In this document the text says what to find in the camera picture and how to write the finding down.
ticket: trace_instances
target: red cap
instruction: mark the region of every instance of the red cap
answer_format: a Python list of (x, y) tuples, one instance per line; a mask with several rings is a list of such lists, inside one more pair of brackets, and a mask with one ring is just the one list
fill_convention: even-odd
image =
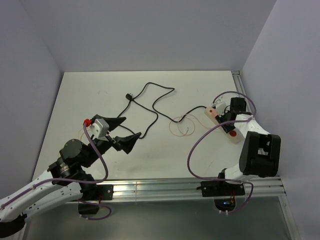
[(92, 124), (92, 121), (90, 119), (84, 120), (83, 124), (86, 124), (86, 127), (89, 127)]

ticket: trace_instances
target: red button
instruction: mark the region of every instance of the red button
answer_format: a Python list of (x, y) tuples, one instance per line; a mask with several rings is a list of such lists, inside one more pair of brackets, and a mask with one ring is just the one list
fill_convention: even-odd
[(237, 136), (237, 132), (236, 131), (231, 131), (231, 132), (229, 132), (229, 134), (230, 134), (231, 137)]

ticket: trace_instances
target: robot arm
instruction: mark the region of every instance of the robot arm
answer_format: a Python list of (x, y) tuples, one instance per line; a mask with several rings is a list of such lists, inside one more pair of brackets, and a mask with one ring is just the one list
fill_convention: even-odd
[[(102, 155), (111, 147), (127, 154), (133, 149), (140, 132), (127, 137), (112, 138), (109, 135), (124, 120), (125, 117), (105, 118), (96, 115), (85, 121), (95, 136), (93, 143)], [(98, 159), (93, 147), (78, 139), (71, 139), (60, 150), (60, 155), (37, 179), (0, 200), (0, 238), (20, 231), (34, 216), (66, 202), (91, 200), (97, 194), (97, 182), (82, 169), (90, 167)]]
[(234, 144), (243, 141), (239, 162), (224, 169), (225, 179), (247, 181), (251, 178), (274, 177), (278, 172), (281, 139), (264, 130), (247, 112), (247, 103), (242, 97), (233, 97), (229, 110), (223, 101), (208, 107), (205, 114), (217, 125), (227, 121), (242, 121), (220, 127)]

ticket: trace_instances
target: thin wire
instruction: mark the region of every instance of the thin wire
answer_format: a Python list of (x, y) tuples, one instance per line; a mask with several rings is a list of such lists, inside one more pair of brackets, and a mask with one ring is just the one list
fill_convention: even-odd
[(190, 118), (186, 117), (186, 119), (190, 120), (190, 121), (193, 123), (193, 131), (192, 131), (190, 134), (188, 134), (189, 128), (187, 129), (187, 131), (186, 131), (185, 133), (183, 133), (183, 132), (180, 130), (180, 128), (179, 128), (179, 123), (177, 124), (178, 130), (179, 130), (179, 132), (180, 132), (182, 135), (177, 135), (177, 134), (173, 133), (172, 130), (171, 130), (171, 124), (173, 123), (173, 121), (170, 121), (170, 123), (169, 123), (169, 131), (170, 131), (170, 133), (172, 133), (172, 135), (174, 135), (174, 136), (176, 136), (176, 137), (184, 137), (184, 136), (190, 136), (190, 135), (192, 135), (192, 134), (195, 132), (195, 130), (196, 130), (196, 125), (195, 125), (194, 121), (192, 121)]
[(80, 141), (82, 142), (82, 137), (85, 135), (85, 133), (82, 133), (81, 137), (80, 137)]
[(111, 207), (109, 207), (107, 205), (104, 205), (104, 204), (101, 204), (101, 203), (95, 203), (95, 202), (89, 202), (89, 201), (83, 201), (83, 200), (78, 200), (78, 202), (83, 203), (83, 204), (103, 207), (103, 208), (106, 208), (106, 209), (109, 210), (109, 213), (107, 215), (102, 216), (102, 217), (97, 217), (97, 218), (87, 217), (87, 216), (81, 215), (82, 218), (87, 219), (87, 220), (92, 220), (92, 221), (103, 220), (103, 219), (106, 219), (107, 217), (109, 217), (111, 215), (111, 213), (112, 213)]
[(104, 160), (104, 158), (102, 157), (101, 153), (99, 152), (99, 150), (97, 149), (95, 143), (93, 142), (93, 140), (90, 138), (90, 135), (87, 131), (87, 124), (84, 123), (83, 124), (83, 131), (84, 131), (84, 134), (86, 135), (91, 147), (93, 148), (93, 150), (95, 151), (96, 155), (99, 157), (99, 159), (101, 160), (101, 163), (103, 165), (103, 168), (105, 170), (105, 176), (100, 179), (100, 180), (97, 180), (97, 181), (85, 181), (85, 180), (76, 180), (76, 179), (68, 179), (68, 178), (61, 178), (61, 177), (56, 177), (56, 178), (50, 178), (50, 179), (45, 179), (43, 181), (40, 181), (36, 184), (34, 184), (32, 186), (32, 188), (28, 188), (24, 191), (22, 191), (21, 193), (17, 194), (16, 196), (14, 196), (13, 198), (11, 198), (9, 201), (7, 201), (6, 203), (2, 204), (1, 205), (1, 209), (4, 209), (6, 206), (8, 206), (9, 204), (11, 204), (12, 202), (14, 202), (15, 200), (21, 198), (22, 196), (24, 196), (25, 194), (27, 194), (28, 192), (36, 189), (37, 187), (39, 187), (40, 185), (42, 184), (45, 184), (45, 183), (48, 183), (48, 182), (69, 182), (69, 183), (79, 183), (79, 184), (99, 184), (99, 183), (102, 183), (103, 181), (105, 181), (107, 178), (108, 178), (108, 175), (109, 175), (109, 171), (108, 171), (108, 167), (107, 167), (107, 164)]
[(78, 139), (79, 139), (79, 140), (80, 140), (80, 138), (81, 138), (81, 137), (80, 137), (80, 132), (81, 132), (81, 131), (83, 131), (83, 128), (81, 128), (81, 129), (78, 131)]
[(228, 213), (234, 213), (236, 211), (239, 211), (240, 209), (242, 209), (247, 203), (248, 201), (250, 200), (252, 194), (253, 194), (253, 191), (254, 191), (254, 185), (252, 182), (249, 182), (249, 181), (244, 181), (242, 182), (241, 180), (235, 180), (235, 179), (223, 179), (223, 178), (217, 178), (217, 177), (205, 177), (205, 176), (199, 176), (197, 174), (195, 174), (192, 170), (191, 170), (191, 167), (190, 167), (190, 159), (191, 159), (191, 155), (192, 153), (194, 152), (194, 150), (196, 149), (196, 147), (198, 146), (198, 144), (206, 137), (208, 136), (210, 133), (212, 133), (214, 130), (216, 130), (217, 128), (223, 126), (223, 125), (226, 125), (226, 124), (235, 124), (235, 123), (247, 123), (249, 121), (251, 121), (251, 119), (256, 115), (257, 113), (257, 108), (256, 108), (256, 105), (254, 104), (254, 102), (246, 95), (244, 95), (243, 93), (241, 92), (237, 92), (237, 91), (225, 91), (221, 94), (219, 94), (214, 100), (213, 100), (213, 103), (215, 103), (215, 101), (217, 100), (218, 97), (220, 97), (221, 95), (223, 94), (227, 94), (227, 93), (236, 93), (236, 94), (239, 94), (241, 96), (244, 96), (247, 100), (249, 100), (249, 102), (252, 104), (252, 107), (253, 107), (253, 114), (251, 117), (249, 117), (248, 119), (246, 120), (231, 120), (231, 121), (225, 121), (225, 122), (222, 122), (222, 123), (219, 123), (218, 125), (214, 126), (213, 128), (211, 128), (209, 131), (207, 131), (203, 136), (201, 136), (199, 138), (198, 141), (196, 141), (196, 143), (194, 144), (194, 146), (191, 148), (189, 154), (188, 154), (188, 157), (187, 157), (187, 161), (186, 161), (186, 165), (187, 165), (187, 168), (188, 168), (188, 171), (191, 173), (191, 175), (193, 175), (194, 177), (198, 178), (198, 179), (201, 179), (201, 180), (206, 180), (206, 181), (221, 181), (221, 182), (234, 182), (234, 183), (242, 183), (242, 184), (250, 184), (251, 185), (251, 191), (249, 193), (249, 196), (247, 197), (247, 199), (244, 201), (243, 204), (241, 204), (241, 206), (239, 206), (237, 209), (233, 210), (233, 211), (230, 211)]
[(192, 115), (189, 113), (186, 113), (185, 115), (194, 117), (198, 121), (198, 123), (200, 123), (202, 125), (202, 127), (204, 127), (205, 129), (211, 129), (211, 127), (207, 127), (207, 126), (203, 125), (202, 122), (195, 115)]

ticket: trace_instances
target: white wall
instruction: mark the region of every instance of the white wall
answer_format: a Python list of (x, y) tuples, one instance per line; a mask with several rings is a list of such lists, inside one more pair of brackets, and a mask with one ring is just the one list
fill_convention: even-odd
[(320, 1), (277, 0), (242, 79), (258, 120), (279, 134), (279, 173), (303, 239), (320, 239)]
[(0, 1), (0, 198), (28, 183), (61, 72), (18, 0)]
[(240, 70), (276, 0), (20, 0), (65, 72)]

